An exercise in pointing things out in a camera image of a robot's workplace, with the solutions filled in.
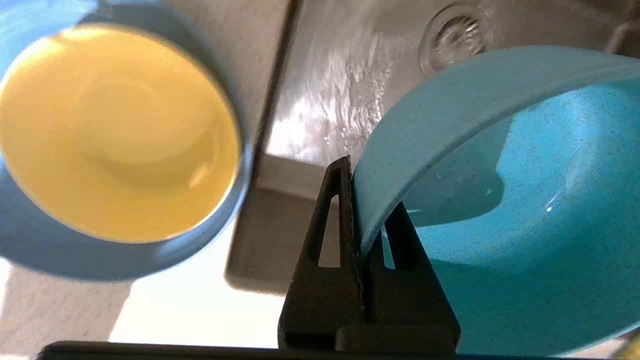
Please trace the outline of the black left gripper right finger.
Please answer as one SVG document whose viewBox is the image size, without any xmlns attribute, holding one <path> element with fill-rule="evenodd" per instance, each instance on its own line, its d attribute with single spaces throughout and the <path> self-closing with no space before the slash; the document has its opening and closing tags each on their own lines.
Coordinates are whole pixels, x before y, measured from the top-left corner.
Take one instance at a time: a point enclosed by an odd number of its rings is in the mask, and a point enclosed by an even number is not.
<svg viewBox="0 0 640 360">
<path fill-rule="evenodd" d="M 402 203 L 375 237 L 368 269 L 376 340 L 391 351 L 457 350 L 461 326 Z"/>
</svg>

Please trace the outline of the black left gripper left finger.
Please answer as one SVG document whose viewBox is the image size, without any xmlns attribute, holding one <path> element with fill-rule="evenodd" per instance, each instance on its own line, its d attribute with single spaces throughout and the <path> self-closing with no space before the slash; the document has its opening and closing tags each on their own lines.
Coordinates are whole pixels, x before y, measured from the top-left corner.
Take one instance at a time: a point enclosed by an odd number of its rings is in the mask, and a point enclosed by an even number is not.
<svg viewBox="0 0 640 360">
<path fill-rule="evenodd" d="M 360 241 L 357 239 L 349 156 L 324 173 L 301 253 L 278 321 L 281 350 L 334 350 L 338 331 L 364 320 Z M 319 265 L 330 203 L 338 198 L 339 265 Z"/>
</svg>

